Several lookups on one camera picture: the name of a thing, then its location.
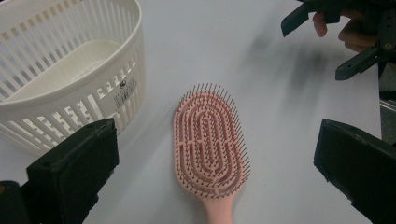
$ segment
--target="plastic basket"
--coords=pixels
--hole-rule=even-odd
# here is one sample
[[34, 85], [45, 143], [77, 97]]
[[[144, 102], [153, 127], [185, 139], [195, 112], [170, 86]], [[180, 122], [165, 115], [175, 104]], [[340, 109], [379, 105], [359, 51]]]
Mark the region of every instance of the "plastic basket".
[[141, 9], [134, 0], [0, 4], [0, 134], [42, 155], [93, 121], [120, 133], [142, 103]]

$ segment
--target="finger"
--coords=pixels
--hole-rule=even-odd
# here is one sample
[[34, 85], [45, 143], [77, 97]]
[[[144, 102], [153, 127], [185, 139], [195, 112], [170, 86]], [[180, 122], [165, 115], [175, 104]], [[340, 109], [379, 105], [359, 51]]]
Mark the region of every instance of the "finger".
[[324, 20], [324, 14], [320, 12], [315, 13], [312, 21], [314, 22], [314, 27], [318, 36], [325, 36], [327, 33], [327, 25], [326, 21]]
[[353, 43], [358, 46], [374, 46], [376, 35], [367, 35], [361, 31], [359, 21], [351, 20], [338, 35], [338, 38], [346, 43]]
[[345, 16], [356, 21], [363, 21], [365, 18], [364, 14], [360, 13], [359, 11], [347, 9], [341, 11], [341, 16]]
[[358, 53], [364, 51], [365, 49], [369, 48], [367, 46], [360, 46], [360, 45], [354, 45], [354, 44], [349, 44], [345, 43], [345, 46], [347, 49], [352, 49], [353, 51], [356, 51]]
[[314, 17], [312, 18], [313, 22], [321, 22], [324, 21], [324, 13], [317, 12], [315, 13]]

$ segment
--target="sticker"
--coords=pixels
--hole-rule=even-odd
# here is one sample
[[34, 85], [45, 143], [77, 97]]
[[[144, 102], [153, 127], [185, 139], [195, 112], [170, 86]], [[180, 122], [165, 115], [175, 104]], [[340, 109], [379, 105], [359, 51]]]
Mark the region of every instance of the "sticker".
[[125, 102], [134, 94], [137, 88], [137, 80], [132, 76], [126, 77], [119, 85], [101, 99], [104, 117], [109, 118], [119, 110]]

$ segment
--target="white table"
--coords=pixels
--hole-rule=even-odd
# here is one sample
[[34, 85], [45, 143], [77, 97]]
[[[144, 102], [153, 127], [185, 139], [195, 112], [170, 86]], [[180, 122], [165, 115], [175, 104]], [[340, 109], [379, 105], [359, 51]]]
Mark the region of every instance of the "white table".
[[[371, 223], [313, 165], [322, 119], [381, 134], [375, 69], [334, 80], [354, 55], [337, 39], [342, 23], [319, 38], [308, 21], [284, 38], [281, 20], [297, 1], [140, 4], [147, 96], [119, 136], [120, 165], [84, 223], [205, 223], [173, 172], [174, 111], [199, 83], [220, 84], [239, 111], [252, 171], [234, 202], [235, 224]], [[1, 140], [0, 179], [23, 184], [35, 159]]]

